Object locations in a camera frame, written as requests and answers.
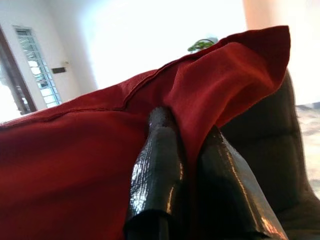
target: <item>floor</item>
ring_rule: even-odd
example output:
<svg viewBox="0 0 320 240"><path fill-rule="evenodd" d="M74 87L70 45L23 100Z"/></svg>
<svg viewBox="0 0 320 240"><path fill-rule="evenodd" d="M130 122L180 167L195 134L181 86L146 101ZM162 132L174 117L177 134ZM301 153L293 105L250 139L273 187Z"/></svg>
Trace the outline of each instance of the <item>floor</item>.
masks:
<svg viewBox="0 0 320 240"><path fill-rule="evenodd" d="M320 199L320 107L297 106L296 111L302 132L308 179Z"/></svg>

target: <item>wooden door frame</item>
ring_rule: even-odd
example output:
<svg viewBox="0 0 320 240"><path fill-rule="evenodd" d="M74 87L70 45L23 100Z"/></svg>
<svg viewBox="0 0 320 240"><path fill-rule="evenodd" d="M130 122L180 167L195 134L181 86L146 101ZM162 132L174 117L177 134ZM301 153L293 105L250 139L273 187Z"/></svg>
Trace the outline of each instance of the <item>wooden door frame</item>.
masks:
<svg viewBox="0 0 320 240"><path fill-rule="evenodd" d="M6 71L10 82L10 90L12 96L18 106L18 109L22 114L37 111L36 105L31 97L31 94L27 88L24 78L18 68L17 62L11 52L7 39L0 26L0 60ZM29 109L26 108L23 98L26 99Z"/></svg>

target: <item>red fabric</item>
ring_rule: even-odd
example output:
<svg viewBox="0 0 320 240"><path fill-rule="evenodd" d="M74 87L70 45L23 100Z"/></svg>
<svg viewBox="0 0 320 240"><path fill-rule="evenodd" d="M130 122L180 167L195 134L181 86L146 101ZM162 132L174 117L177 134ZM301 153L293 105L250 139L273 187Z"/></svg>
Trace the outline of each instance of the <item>red fabric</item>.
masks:
<svg viewBox="0 0 320 240"><path fill-rule="evenodd" d="M0 239L123 239L149 112L171 108L193 182L210 128L276 91L289 50L286 26L231 35L158 70L0 125Z"/></svg>

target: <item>white wall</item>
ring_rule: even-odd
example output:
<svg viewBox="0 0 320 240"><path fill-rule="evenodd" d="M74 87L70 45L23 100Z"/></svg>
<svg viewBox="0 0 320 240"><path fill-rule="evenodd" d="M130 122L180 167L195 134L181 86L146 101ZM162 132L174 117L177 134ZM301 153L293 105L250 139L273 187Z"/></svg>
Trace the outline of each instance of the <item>white wall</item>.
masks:
<svg viewBox="0 0 320 240"><path fill-rule="evenodd" d="M195 41L246 30L241 0L47 0L82 93L188 54Z"/></svg>
<svg viewBox="0 0 320 240"><path fill-rule="evenodd" d="M48 67L61 67L68 58L47 4L42 0L0 0L0 25L36 107L39 110L46 108L13 26L31 28ZM65 73L52 75L63 102L80 94L71 66L66 70Z"/></svg>
<svg viewBox="0 0 320 240"><path fill-rule="evenodd" d="M288 69L297 105L320 102L320 0L243 0L247 26L289 25Z"/></svg>

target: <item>window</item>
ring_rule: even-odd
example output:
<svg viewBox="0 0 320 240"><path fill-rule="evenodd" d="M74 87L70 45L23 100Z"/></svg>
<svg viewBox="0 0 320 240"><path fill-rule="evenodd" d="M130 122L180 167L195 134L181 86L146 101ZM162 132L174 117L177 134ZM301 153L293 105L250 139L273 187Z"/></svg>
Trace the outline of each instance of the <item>window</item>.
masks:
<svg viewBox="0 0 320 240"><path fill-rule="evenodd" d="M16 33L46 106L50 108L61 104L61 99L55 82L53 81L50 70L40 53L31 30L16 28Z"/></svg>

